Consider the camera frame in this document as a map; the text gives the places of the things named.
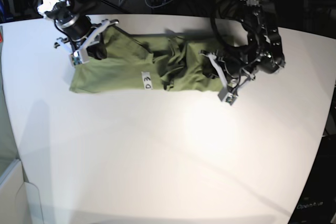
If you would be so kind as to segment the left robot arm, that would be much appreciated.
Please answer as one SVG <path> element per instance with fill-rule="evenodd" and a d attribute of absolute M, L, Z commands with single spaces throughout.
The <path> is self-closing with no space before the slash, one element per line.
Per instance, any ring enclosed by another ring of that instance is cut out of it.
<path fill-rule="evenodd" d="M 212 9 L 210 24 L 222 49 L 216 52 L 201 51 L 207 57 L 222 83 L 221 98 L 235 98 L 238 90 L 255 74 L 262 71 L 273 74 L 285 66 L 281 36 L 278 31 L 277 13 L 273 0 L 231 0 L 223 13 L 219 9 L 224 0 Z M 236 21 L 247 32 L 248 43 L 233 46 L 220 34 L 216 16 Z"/>

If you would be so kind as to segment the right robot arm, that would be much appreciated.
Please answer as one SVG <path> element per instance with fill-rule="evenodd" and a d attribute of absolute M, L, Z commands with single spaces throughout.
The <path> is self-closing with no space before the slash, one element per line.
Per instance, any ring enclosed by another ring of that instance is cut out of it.
<path fill-rule="evenodd" d="M 88 13 L 100 4 L 101 0 L 41 0 L 38 13 L 51 20 L 62 33 L 56 39 L 54 48 L 62 48 L 73 66 L 88 63 L 91 58 L 103 60 L 107 57 L 104 32 L 118 24 L 118 20 L 104 19 L 94 24 Z"/>

